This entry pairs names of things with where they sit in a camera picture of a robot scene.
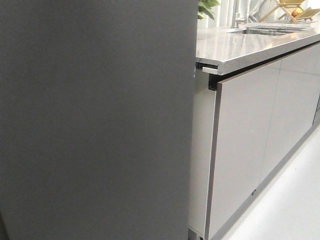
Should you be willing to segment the dark grey fridge door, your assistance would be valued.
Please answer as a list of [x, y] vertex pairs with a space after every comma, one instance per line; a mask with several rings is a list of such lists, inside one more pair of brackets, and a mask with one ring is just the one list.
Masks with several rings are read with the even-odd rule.
[[1, 239], [187, 239], [197, 10], [1, 1]]

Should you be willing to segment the grey left cabinet door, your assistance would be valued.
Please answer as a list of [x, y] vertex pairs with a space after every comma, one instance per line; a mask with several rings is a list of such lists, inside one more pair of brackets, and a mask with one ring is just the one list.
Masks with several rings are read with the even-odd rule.
[[280, 68], [276, 60], [217, 84], [206, 240], [259, 185]]

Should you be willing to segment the grey cabinet door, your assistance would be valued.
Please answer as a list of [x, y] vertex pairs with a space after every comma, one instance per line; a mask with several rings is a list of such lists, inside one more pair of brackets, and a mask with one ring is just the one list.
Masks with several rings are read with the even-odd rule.
[[280, 68], [276, 60], [217, 84], [206, 240], [259, 185]]
[[320, 45], [281, 60], [260, 180], [312, 127], [320, 96]]

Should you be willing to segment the grey stone countertop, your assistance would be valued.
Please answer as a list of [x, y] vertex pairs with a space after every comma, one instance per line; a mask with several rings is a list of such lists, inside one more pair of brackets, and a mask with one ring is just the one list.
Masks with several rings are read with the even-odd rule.
[[319, 42], [319, 21], [265, 23], [264, 27], [295, 28], [284, 35], [244, 33], [243, 28], [200, 29], [196, 39], [197, 69], [223, 76]]

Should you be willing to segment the white curtain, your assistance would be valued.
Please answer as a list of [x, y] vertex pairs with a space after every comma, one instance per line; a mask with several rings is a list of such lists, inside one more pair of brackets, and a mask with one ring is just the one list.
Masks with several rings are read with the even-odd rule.
[[318, 0], [199, 0], [198, 27], [238, 28], [242, 24], [269, 20], [295, 24], [311, 21], [319, 13]]

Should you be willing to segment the green leafy potted plant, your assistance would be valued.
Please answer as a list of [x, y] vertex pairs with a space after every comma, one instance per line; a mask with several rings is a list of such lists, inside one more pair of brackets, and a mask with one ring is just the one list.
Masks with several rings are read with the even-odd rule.
[[202, 20], [205, 16], [210, 19], [215, 19], [215, 14], [212, 10], [213, 7], [219, 6], [221, 2], [219, 0], [198, 0], [198, 13], [197, 19]]

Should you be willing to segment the silver gooseneck faucet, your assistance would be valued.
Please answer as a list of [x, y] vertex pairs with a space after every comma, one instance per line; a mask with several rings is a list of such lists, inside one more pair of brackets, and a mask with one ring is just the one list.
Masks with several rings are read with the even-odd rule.
[[247, 0], [234, 0], [232, 7], [231, 28], [239, 28], [239, 24], [246, 24], [248, 21]]

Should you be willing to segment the stainless steel sink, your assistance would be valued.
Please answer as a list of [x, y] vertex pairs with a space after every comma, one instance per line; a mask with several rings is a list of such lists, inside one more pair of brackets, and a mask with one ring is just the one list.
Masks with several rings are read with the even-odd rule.
[[234, 28], [226, 31], [228, 34], [244, 35], [266, 35], [266, 36], [283, 36], [293, 33], [317, 34], [318, 32], [311, 26], [298, 25], [251, 25], [243, 28]]

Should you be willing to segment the red apple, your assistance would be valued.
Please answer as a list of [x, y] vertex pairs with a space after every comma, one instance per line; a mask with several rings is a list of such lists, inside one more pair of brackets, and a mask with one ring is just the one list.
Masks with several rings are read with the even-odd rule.
[[296, 8], [295, 10], [292, 11], [291, 15], [295, 18], [296, 16], [298, 16], [298, 15], [301, 14], [302, 12], [303, 12], [302, 9]]

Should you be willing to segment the wooden folding dish rack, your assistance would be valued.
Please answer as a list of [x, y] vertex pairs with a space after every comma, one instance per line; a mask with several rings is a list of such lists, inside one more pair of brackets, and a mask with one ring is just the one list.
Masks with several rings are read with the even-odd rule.
[[[263, 16], [258, 21], [259, 23], [265, 21], [270, 15], [272, 15], [278, 9], [281, 9], [284, 12], [284, 14], [281, 15], [278, 18], [278, 20], [281, 20], [284, 17], [288, 17], [289, 22], [294, 24], [297, 24], [300, 21], [307, 21], [307, 20], [312, 21], [313, 17], [320, 13], [319, 8], [308, 7], [306, 9], [303, 9], [301, 5], [304, 2], [304, 0], [274, 0], [274, 2], [275, 2], [275, 7], [271, 11], [269, 11], [265, 16]], [[303, 12], [298, 16], [293, 17], [291, 13], [293, 10], [297, 8], [302, 9]]]

